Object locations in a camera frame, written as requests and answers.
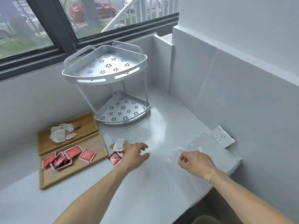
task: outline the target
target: white wall socket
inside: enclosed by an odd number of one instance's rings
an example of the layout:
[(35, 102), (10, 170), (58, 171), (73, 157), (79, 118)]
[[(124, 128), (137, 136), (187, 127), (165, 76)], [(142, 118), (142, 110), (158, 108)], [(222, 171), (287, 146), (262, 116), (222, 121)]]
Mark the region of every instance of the white wall socket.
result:
[(228, 134), (224, 129), (222, 129), (220, 126), (216, 127), (212, 132), (211, 136), (218, 141), (223, 148), (228, 147), (232, 143), (235, 142), (235, 140)]

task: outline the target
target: countertop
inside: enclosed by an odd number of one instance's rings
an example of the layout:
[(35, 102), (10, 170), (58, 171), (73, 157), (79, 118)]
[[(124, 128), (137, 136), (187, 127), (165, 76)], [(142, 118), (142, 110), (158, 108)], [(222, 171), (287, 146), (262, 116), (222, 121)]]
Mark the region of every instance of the countertop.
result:
[[(102, 224), (171, 224), (206, 195), (211, 189), (206, 181), (178, 170), (186, 174), (183, 178), (193, 181), (192, 184), (196, 182), (192, 191), (188, 182), (181, 182), (180, 175), (171, 175), (165, 165), (172, 150), (185, 147), (195, 135), (202, 135), (205, 142), (201, 149), (218, 168), (231, 173), (240, 164), (234, 153), (221, 149), (216, 141), (208, 142), (211, 131), (171, 95), (154, 83), (148, 85), (148, 91), (151, 111), (144, 117), (128, 126), (99, 124), (107, 148), (115, 139), (125, 138), (128, 143), (148, 144), (146, 152), (151, 153), (120, 185)], [(143, 88), (131, 94), (144, 98)], [(0, 223), (53, 223), (73, 200), (114, 168), (107, 159), (42, 191), (38, 189), (37, 147), (37, 139), (33, 137), (1, 159)]]

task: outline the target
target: black window frame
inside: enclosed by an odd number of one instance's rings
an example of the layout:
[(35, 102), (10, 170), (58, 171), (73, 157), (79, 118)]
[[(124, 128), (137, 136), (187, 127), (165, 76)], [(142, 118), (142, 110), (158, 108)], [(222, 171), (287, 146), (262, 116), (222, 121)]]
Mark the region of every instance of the black window frame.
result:
[(15, 56), (0, 59), (0, 81), (63, 62), (77, 50), (94, 45), (111, 45), (113, 41), (129, 41), (156, 32), (159, 36), (172, 33), (178, 24), (178, 13), (92, 35), (80, 41), (64, 13), (59, 0), (26, 0), (54, 43)]

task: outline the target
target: shelf tray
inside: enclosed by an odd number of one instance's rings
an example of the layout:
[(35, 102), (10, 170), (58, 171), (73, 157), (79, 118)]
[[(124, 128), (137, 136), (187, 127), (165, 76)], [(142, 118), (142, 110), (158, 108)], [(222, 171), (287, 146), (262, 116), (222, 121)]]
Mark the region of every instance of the shelf tray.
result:
[[(93, 49), (91, 53), (68, 67), (70, 61)], [(147, 56), (141, 53), (103, 45), (87, 46), (68, 57), (62, 74), (73, 84), (108, 84), (129, 78), (147, 67)]]
[(150, 110), (150, 103), (121, 91), (117, 92), (95, 119), (106, 125), (122, 125), (139, 119)]

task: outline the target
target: clear plastic wrap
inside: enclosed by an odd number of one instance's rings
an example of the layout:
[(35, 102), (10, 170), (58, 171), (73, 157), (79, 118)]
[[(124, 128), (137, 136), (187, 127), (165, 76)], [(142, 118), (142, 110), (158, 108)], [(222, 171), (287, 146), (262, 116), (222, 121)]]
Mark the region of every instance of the clear plastic wrap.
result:
[(179, 147), (171, 151), (169, 157), (165, 160), (165, 165), (169, 173), (172, 175), (190, 204), (197, 202), (199, 195), (202, 194), (202, 187), (206, 187), (208, 183), (204, 179), (200, 179), (181, 168), (178, 165), (178, 161), (181, 153), (184, 151), (190, 152), (198, 150), (201, 152), (200, 139), (200, 136), (195, 136), (185, 148)]

